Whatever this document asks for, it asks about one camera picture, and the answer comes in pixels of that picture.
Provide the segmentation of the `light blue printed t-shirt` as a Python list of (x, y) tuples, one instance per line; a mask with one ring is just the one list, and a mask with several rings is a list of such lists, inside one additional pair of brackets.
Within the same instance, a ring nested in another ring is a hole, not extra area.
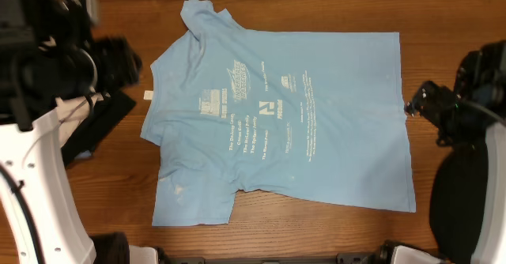
[(416, 209), (396, 32), (265, 32), (186, 0), (151, 66), (153, 225), (228, 223), (238, 191)]

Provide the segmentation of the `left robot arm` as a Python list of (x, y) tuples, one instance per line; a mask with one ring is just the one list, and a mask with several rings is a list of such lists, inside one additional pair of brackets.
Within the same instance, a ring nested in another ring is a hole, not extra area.
[(90, 236), (59, 143), (58, 100), (93, 108), (134, 85), (140, 57), (122, 37), (94, 39), (96, 0), (1, 0), (1, 203), (22, 263), (160, 263), (124, 234)]

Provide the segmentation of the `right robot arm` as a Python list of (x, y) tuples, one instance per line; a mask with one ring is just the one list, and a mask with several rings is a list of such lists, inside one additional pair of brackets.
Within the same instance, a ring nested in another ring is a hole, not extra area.
[(429, 206), (433, 253), (386, 241), (373, 253), (339, 254), (337, 263), (503, 263), (505, 261), (505, 42), (461, 61), (453, 89), (426, 81), (405, 106), (438, 129), (451, 152)]

